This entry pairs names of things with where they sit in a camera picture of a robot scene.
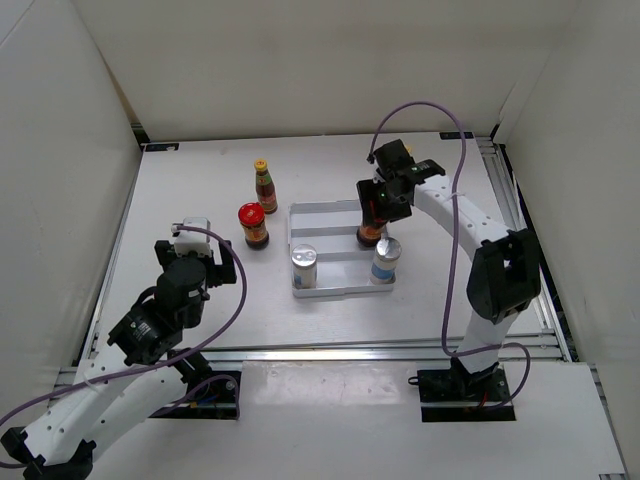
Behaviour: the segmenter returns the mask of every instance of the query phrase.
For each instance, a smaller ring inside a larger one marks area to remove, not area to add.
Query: white can with blue label
[[[400,242],[392,237],[383,237],[376,245],[376,252],[371,266],[371,283],[380,285],[395,281],[396,266],[402,255]]]
[[[293,286],[316,288],[318,278],[318,254],[311,245],[298,245],[291,252]]]

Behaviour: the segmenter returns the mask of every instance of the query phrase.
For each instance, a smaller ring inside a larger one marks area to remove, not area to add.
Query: yellow lid
[[[264,158],[256,160],[253,163],[253,166],[256,168],[256,172],[264,172],[268,168],[267,161]]]

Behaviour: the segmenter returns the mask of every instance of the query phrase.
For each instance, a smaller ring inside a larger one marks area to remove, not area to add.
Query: jar with red lid
[[[238,210],[238,219],[244,229],[244,240],[249,247],[260,250],[269,243],[264,208],[259,203],[247,203]]]

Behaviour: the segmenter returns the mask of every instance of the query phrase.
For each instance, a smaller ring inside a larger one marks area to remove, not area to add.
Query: wire
[[[238,254],[233,251],[231,246],[221,236],[219,236],[218,234],[216,234],[214,232],[211,232],[211,231],[206,230],[204,228],[191,227],[191,226],[186,226],[186,225],[178,225],[176,228],[177,228],[177,230],[196,232],[196,233],[203,233],[205,235],[213,237],[220,243],[220,245],[222,245],[224,248],[227,249],[227,251],[229,252],[231,257],[233,258],[234,262],[238,266],[238,271],[240,272],[240,278],[242,280],[242,294],[240,296],[240,302],[238,303],[238,307],[236,308],[236,311],[233,312],[233,315],[231,315],[229,320],[227,320],[227,322],[224,325],[222,325],[222,327],[220,327],[213,335],[211,335],[210,337],[206,338],[204,341],[202,341],[200,344],[196,345],[195,347],[185,350],[184,352],[180,353],[179,355],[176,355],[175,357],[173,357],[170,360],[166,360],[164,362],[159,362],[159,363],[156,363],[155,365],[150,365],[148,367],[136,368],[136,369],[126,370],[126,371],[117,372],[117,373],[110,373],[108,375],[102,375],[100,377],[91,378],[88,381],[89,383],[97,384],[97,383],[105,382],[105,381],[109,381],[109,380],[116,380],[118,378],[125,378],[125,377],[131,377],[131,376],[134,376],[134,375],[141,375],[143,373],[152,372],[154,370],[158,370],[158,369],[163,368],[163,367],[170,367],[170,366],[178,363],[179,361],[184,360],[185,358],[193,355],[194,353],[197,353],[197,352],[201,351],[204,347],[206,347],[211,342],[213,342],[215,339],[220,337],[220,335],[222,335],[224,332],[226,332],[227,329],[233,324],[233,322],[236,321],[236,319],[240,315],[240,312],[244,308],[244,304],[245,304],[245,302],[247,300],[247,274],[246,274],[246,272],[244,270],[244,266],[242,265],[242,262],[240,261],[240,257],[238,257]],[[22,405],[20,405],[20,406],[14,408],[13,410],[11,410],[4,417],[0,418],[0,428],[2,428],[2,426],[5,423],[7,423],[11,418],[13,418],[16,415],[18,415],[19,413],[27,410],[28,408],[31,408],[34,405],[37,405],[38,403],[41,403],[41,402],[44,402],[44,401],[47,401],[47,400],[51,400],[54,397],[60,397],[62,395],[67,395],[69,393],[76,392],[78,390],[82,390],[83,388],[86,388],[87,386],[88,385],[85,382],[77,383],[75,385],[70,385],[68,387],[63,387],[63,388],[60,388],[58,390],[55,390],[55,391],[53,391],[51,393],[47,393],[46,395],[41,395],[41,396],[39,396],[37,398],[34,398],[33,400],[29,400],[28,402],[23,403]],[[5,463],[5,462],[1,462],[0,461],[0,468],[4,468],[4,469],[19,469],[19,468],[25,468],[25,467],[26,467],[26,465],[23,465],[23,464]]]
[[[240,418],[240,385],[238,384],[238,381],[233,378],[231,375],[216,375],[214,377],[211,378],[207,378],[206,380],[200,382],[198,385],[196,385],[193,389],[191,389],[184,397],[176,400],[175,402],[173,402],[173,405],[170,407],[165,407],[162,408],[160,410],[158,410],[156,413],[154,413],[152,415],[152,417],[161,417],[163,415],[168,415],[169,413],[173,412],[176,408],[179,408],[184,402],[186,402],[187,400],[189,400],[192,396],[194,396],[196,394],[196,392],[198,392],[201,388],[208,386],[210,383],[218,381],[218,380],[226,380],[228,382],[233,383],[233,388],[236,392],[236,420],[238,420]]]
[[[456,116],[449,109],[434,102],[429,102],[427,100],[418,100],[415,102],[405,103],[404,105],[400,105],[399,107],[392,110],[389,114],[387,114],[386,117],[382,119],[382,121],[380,122],[380,125],[378,125],[378,128],[376,129],[376,133],[373,135],[373,140],[371,141],[371,148],[369,149],[369,156],[373,155],[373,150],[375,149],[375,146],[376,146],[376,140],[378,139],[378,135],[380,134],[385,123],[387,123],[387,121],[399,111],[415,105],[432,107],[437,110],[440,110],[445,115],[447,115],[453,121],[456,128],[458,129],[458,133],[460,134],[460,142],[462,144],[460,161],[458,162],[458,167],[456,168],[456,172],[453,176],[453,181],[451,182],[451,195],[453,197],[452,198],[453,200],[453,235],[452,235],[453,241],[451,244],[451,261],[449,264],[449,280],[447,283],[447,296],[445,299],[444,313],[442,316],[443,318],[442,318],[442,331],[440,334],[440,344],[442,346],[442,351],[448,357],[451,357],[451,358],[468,357],[470,355],[475,355],[477,353],[488,352],[491,350],[500,350],[502,348],[520,348],[522,349],[522,351],[524,351],[527,361],[524,369],[524,374],[522,376],[522,380],[520,381],[520,385],[518,385],[518,388],[515,389],[515,391],[511,394],[509,398],[500,402],[499,404],[493,405],[490,407],[484,407],[486,409],[500,408],[508,404],[509,402],[511,402],[514,398],[516,398],[516,396],[518,396],[518,394],[524,388],[524,385],[527,382],[527,379],[529,378],[529,372],[531,371],[531,354],[529,353],[529,350],[527,350],[527,348],[521,343],[510,342],[504,345],[487,345],[485,347],[474,348],[471,350],[466,350],[464,352],[458,353],[450,350],[447,345],[447,337],[449,332],[449,320],[451,318],[451,304],[453,301],[453,287],[455,285],[456,267],[458,262],[458,242],[460,239],[460,225],[459,225],[460,211],[458,209],[458,195],[459,195],[458,182],[460,181],[460,174],[462,173],[462,168],[464,167],[464,162],[467,158],[467,140],[465,138],[465,132],[464,132],[464,129],[462,128],[462,124],[460,123],[460,120],[458,120]]]

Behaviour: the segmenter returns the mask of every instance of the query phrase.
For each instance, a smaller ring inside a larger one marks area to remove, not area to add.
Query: plastic tray
[[[374,251],[356,239],[362,221],[360,202],[293,203],[289,206],[289,252],[306,243],[318,252],[316,288],[297,289],[293,295],[327,297],[348,293],[388,292],[391,283],[374,285],[369,280]]]

